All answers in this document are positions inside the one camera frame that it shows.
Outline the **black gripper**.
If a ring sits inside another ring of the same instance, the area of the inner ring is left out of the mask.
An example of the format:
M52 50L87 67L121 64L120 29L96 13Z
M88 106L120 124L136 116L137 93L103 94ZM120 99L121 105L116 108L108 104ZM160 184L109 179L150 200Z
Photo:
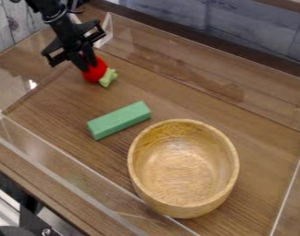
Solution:
M100 21L92 19L85 23L75 24L68 18L51 22L55 39L41 50L51 67L64 61L71 61L81 72L88 70L87 63L97 65L92 44L105 35Z

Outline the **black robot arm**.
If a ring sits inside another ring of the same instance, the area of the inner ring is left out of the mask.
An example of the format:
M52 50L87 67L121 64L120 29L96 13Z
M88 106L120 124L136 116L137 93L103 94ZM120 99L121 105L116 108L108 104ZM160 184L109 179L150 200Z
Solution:
M64 61L71 61L83 72L89 66L96 66L92 44L105 33L100 21L92 19L84 23L71 21L69 10L59 0L24 0L34 13L40 13L41 21L53 33L55 39L41 50L48 65L55 67Z

